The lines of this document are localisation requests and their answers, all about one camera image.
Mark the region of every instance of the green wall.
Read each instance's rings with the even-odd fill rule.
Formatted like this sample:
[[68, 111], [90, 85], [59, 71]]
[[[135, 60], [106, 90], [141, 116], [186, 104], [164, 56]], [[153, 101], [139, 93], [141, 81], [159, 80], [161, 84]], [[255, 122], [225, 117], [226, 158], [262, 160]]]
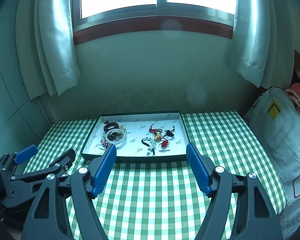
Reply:
[[51, 98], [60, 120], [99, 114], [251, 107], [258, 89], [226, 66], [231, 39], [191, 32], [126, 33], [75, 46], [81, 77]]
[[0, 156], [38, 145], [49, 124], [24, 87], [15, 42], [19, 0], [8, 0], [0, 13]]

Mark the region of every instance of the beaded bracelet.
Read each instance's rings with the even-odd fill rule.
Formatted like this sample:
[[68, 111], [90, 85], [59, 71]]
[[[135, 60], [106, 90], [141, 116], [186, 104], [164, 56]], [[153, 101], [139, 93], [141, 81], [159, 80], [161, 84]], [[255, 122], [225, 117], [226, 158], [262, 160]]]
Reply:
[[103, 130], [105, 131], [105, 133], [109, 132], [112, 129], [118, 129], [119, 128], [119, 125], [116, 122], [106, 121], [105, 123], [106, 123], [106, 125], [103, 127]]
[[[151, 142], [152, 145], [147, 144], [146, 142], [144, 142], [145, 140], [151, 140], [150, 142]], [[141, 140], [141, 143], [142, 143], [142, 144], [144, 144], [144, 145], [146, 145], [146, 146], [149, 147], [148, 150], [147, 150], [147, 156], [150, 156], [150, 154], [151, 154], [151, 151], [150, 151], [150, 150], [152, 150], [152, 152], [153, 152], [152, 156], [154, 156], [154, 154], [155, 154], [155, 152], [154, 152], [154, 147], [153, 147], [153, 142], [154, 142], [154, 140], [153, 140], [153, 139], [150, 139], [150, 138], [148, 138], [148, 137], [145, 137], [145, 138], [143, 138], [143, 139]]]

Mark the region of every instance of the jewelry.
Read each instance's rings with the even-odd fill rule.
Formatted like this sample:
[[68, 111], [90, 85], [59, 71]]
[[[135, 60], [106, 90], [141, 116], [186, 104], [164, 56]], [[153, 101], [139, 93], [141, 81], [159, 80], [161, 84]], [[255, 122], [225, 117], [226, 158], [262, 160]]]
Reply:
[[122, 130], [122, 131], [124, 131], [126, 134], [127, 134], [127, 132], [128, 132], [125, 125], [120, 125], [120, 126], [119, 126], [119, 129]]
[[155, 152], [154, 152], [154, 147], [155, 147], [155, 142], [153, 139], [151, 139], [150, 137], [144, 137], [142, 140], [141, 140], [142, 144], [148, 146], [148, 150], [147, 150], [147, 156], [154, 156]]
[[172, 131], [170, 131], [170, 130], [166, 130], [165, 132], [166, 132], [166, 136], [168, 136], [168, 137], [173, 137], [174, 136], [174, 134], [172, 133], [172, 132], [174, 132], [176, 129], [174, 128], [174, 125], [173, 125], [173, 130]]
[[118, 125], [117, 122], [106, 121], [105, 123], [106, 123], [106, 125], [103, 127], [103, 130], [105, 131], [105, 133], [109, 132], [112, 129], [118, 129], [119, 128], [119, 125]]
[[161, 141], [161, 140], [162, 140], [162, 134], [161, 134], [161, 133], [157, 133], [157, 135], [154, 137], [154, 140], [155, 140], [156, 142]]
[[165, 140], [162, 143], [160, 143], [162, 148], [165, 148], [165, 147], [167, 147], [168, 144], [170, 144], [169, 141], [166, 138], [164, 138], [164, 139]]
[[120, 132], [111, 131], [108, 135], [108, 139], [112, 142], [117, 142], [123, 138], [123, 135]]
[[106, 150], [106, 149], [108, 148], [109, 143], [106, 141], [106, 134], [103, 134], [103, 136], [102, 136], [102, 138], [101, 138], [101, 144], [103, 145], [103, 147], [104, 147], [105, 149], [101, 149], [100, 147], [99, 147], [99, 149], [101, 149], [101, 150]]
[[153, 124], [151, 124], [151, 126], [150, 126], [150, 128], [149, 128], [149, 132], [150, 133], [153, 133], [154, 135], [157, 135], [157, 133], [162, 133], [162, 129], [152, 129], [152, 126], [154, 125], [154, 123]]

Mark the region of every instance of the metal screw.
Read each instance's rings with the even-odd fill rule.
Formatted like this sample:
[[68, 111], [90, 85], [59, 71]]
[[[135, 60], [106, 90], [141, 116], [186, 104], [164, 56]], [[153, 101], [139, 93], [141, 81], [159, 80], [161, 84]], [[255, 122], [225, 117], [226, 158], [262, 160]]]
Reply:
[[249, 177], [252, 179], [255, 179], [257, 177], [257, 175], [254, 172], [250, 172]]
[[218, 173], [223, 173], [225, 171], [225, 168], [224, 167], [221, 167], [221, 166], [217, 166], [216, 167], [216, 172]]
[[86, 167], [81, 167], [80, 169], [79, 169], [79, 173], [80, 174], [84, 174], [84, 173], [86, 173], [88, 171], [88, 169], [86, 168]]
[[49, 175], [47, 175], [47, 179], [48, 179], [48, 180], [52, 180], [52, 179], [54, 179], [54, 177], [55, 177], [54, 174], [49, 174]]

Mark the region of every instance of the window frame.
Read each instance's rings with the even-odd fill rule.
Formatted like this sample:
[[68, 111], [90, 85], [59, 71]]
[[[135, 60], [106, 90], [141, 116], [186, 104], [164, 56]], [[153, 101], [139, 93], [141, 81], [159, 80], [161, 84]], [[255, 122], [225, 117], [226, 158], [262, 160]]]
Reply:
[[234, 26], [233, 14], [199, 5], [170, 3], [167, 0], [157, 0], [157, 4], [113, 9], [83, 19], [81, 18], [81, 0], [71, 0], [71, 9], [74, 32], [116, 20], [149, 16], [189, 17]]

